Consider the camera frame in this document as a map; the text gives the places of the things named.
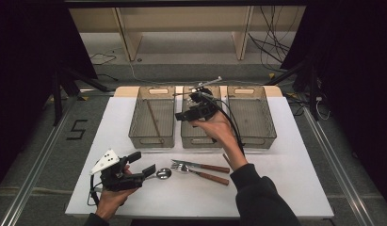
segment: translucent storage bin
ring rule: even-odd
[[[140,87],[129,138],[136,149],[172,148],[175,87]]]
[[[276,131],[264,87],[228,87],[228,103],[245,148],[269,149]]]
[[[213,96],[220,99],[220,88],[219,86],[208,86],[207,89],[213,93]],[[197,105],[195,102],[189,102],[190,87],[184,87],[184,99],[182,101],[182,111],[187,111],[191,106]],[[181,138],[182,145],[185,149],[195,148],[220,148],[219,143],[214,143],[204,131],[199,127],[193,127],[188,121],[182,121],[181,123]]]

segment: metal spoon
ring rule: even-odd
[[[157,177],[160,180],[165,180],[165,179],[168,179],[171,175],[172,175],[172,171],[169,168],[163,168],[163,169],[159,169],[158,172],[155,174],[155,176],[146,178],[146,180],[152,179],[154,177]]]

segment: fork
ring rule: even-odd
[[[225,186],[227,186],[229,184],[229,180],[228,179],[217,177],[217,176],[205,173],[205,172],[195,171],[193,169],[190,169],[187,165],[182,164],[182,163],[179,163],[179,164],[178,163],[173,163],[170,168],[174,169],[174,170],[182,171],[182,172],[192,172],[192,173],[195,173],[195,174],[197,174],[197,175],[199,175],[199,176],[201,176],[203,178],[206,178],[206,179],[214,181],[214,182],[221,183],[221,184],[223,184]]]

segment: white table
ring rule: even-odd
[[[110,98],[66,214],[81,217],[95,212],[95,206],[87,205],[89,171],[106,150],[113,149],[119,157],[137,151],[128,137],[135,101],[136,98],[132,97]],[[260,176],[266,175],[274,181],[278,192],[298,218],[332,218],[331,206],[287,101],[283,97],[268,97],[268,104],[278,137],[269,150],[247,153],[247,159],[255,164]],[[181,109],[182,99],[177,98],[176,112]],[[177,121],[174,148],[157,152],[139,150],[142,157],[131,164],[131,171],[140,172],[152,164],[157,169],[169,168],[171,159],[228,167],[221,149],[184,149],[180,127],[181,123]],[[207,172],[229,178],[226,173]],[[97,182],[100,181],[99,174],[95,175]],[[239,218],[235,195],[232,181],[224,186],[194,174],[174,171],[167,180],[146,180],[143,187],[119,208],[117,215],[128,218]]]

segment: person's left hand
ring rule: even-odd
[[[125,166],[124,172],[126,174],[132,174],[128,165]],[[128,199],[128,196],[137,190],[138,188],[122,191],[109,191],[103,189],[95,214],[100,218],[109,221],[116,214],[120,205]]]

